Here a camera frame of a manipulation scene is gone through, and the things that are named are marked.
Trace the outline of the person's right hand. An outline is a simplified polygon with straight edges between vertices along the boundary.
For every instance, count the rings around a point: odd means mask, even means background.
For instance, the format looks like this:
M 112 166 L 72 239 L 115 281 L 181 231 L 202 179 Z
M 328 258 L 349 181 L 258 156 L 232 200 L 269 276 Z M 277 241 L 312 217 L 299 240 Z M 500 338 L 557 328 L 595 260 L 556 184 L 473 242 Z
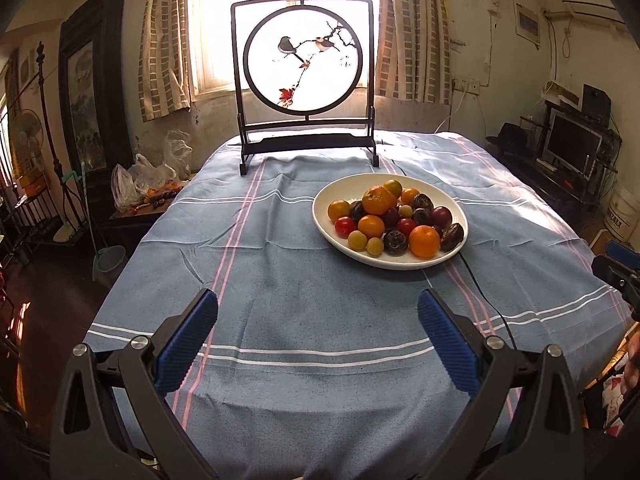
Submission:
M 626 398 L 637 387 L 640 376 L 640 333 L 632 335 L 627 346 L 628 360 L 625 365 L 620 392 Z

